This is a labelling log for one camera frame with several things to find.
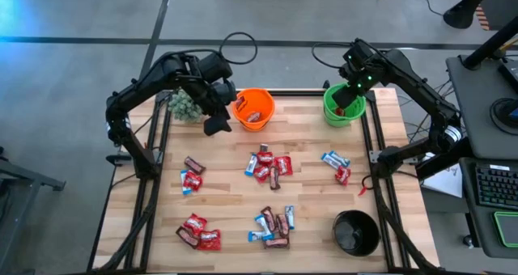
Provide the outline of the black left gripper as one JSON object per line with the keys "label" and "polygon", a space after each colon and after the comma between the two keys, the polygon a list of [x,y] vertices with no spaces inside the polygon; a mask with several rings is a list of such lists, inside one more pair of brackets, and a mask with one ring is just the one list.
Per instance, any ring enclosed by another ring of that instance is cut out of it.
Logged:
{"label": "black left gripper", "polygon": [[231,132],[231,126],[227,122],[226,106],[236,99],[236,86],[233,81],[224,79],[222,82],[202,84],[193,101],[202,109],[204,115],[210,116],[203,124],[206,136],[212,136],[219,131]]}

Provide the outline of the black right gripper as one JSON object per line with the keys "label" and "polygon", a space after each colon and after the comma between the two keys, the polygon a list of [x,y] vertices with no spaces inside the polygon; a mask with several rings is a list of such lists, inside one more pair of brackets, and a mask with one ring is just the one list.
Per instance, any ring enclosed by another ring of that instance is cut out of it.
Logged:
{"label": "black right gripper", "polygon": [[347,108],[359,93],[369,91],[383,76],[383,62],[377,51],[364,40],[356,39],[343,55],[345,63],[338,70],[345,85],[336,90],[332,97],[339,108]]}

